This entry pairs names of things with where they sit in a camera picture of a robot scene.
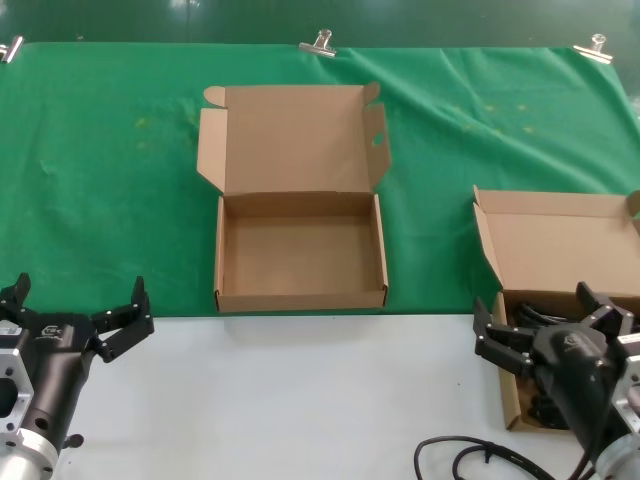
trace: green backdrop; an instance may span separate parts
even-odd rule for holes
[[[466,312],[498,285],[481,188],[628,193],[640,131],[615,71],[569,49],[28,44],[0,66],[0,285],[28,305],[212,315],[218,193],[196,173],[210,85],[382,86],[393,166],[378,188],[387,313]]]

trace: white surface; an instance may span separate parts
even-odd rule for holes
[[[470,316],[161,319],[110,365],[99,358],[57,480],[412,480],[417,443],[470,435],[558,479],[582,453],[559,434],[504,430],[497,368]],[[428,447],[425,480],[468,444]],[[480,454],[470,480],[530,478]]]

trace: box lid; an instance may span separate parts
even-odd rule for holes
[[[628,197],[475,192],[482,248],[504,290],[640,295],[640,191]]]
[[[225,195],[371,192],[391,163],[380,86],[210,87],[198,172]]]

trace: binder clip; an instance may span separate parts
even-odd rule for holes
[[[13,37],[13,41],[8,47],[6,45],[0,45],[0,63],[11,63],[11,60],[16,56],[16,53],[18,53],[23,43],[24,37],[18,35],[17,37]]]
[[[304,52],[314,53],[325,57],[335,57],[336,51],[329,46],[330,38],[331,30],[327,30],[325,28],[318,32],[318,38],[316,38],[316,42],[313,45],[309,43],[301,43],[299,48]]]
[[[591,48],[584,48],[579,47],[578,45],[574,45],[573,49],[580,53],[580,55],[595,60],[596,62],[609,65],[613,60],[613,57],[611,55],[602,53],[602,46],[606,41],[607,37],[605,37],[601,33],[596,33],[593,37],[591,37]]]

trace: open cardboard box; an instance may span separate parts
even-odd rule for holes
[[[523,301],[561,316],[586,316],[578,282],[640,315],[640,191],[628,197],[478,190],[475,216],[482,249],[502,284],[493,322],[511,323]],[[516,431],[543,428],[527,412],[532,381],[500,371],[504,421]]]
[[[388,279],[373,188],[390,166],[377,83],[210,87],[198,172],[222,193],[220,312],[375,308]]]

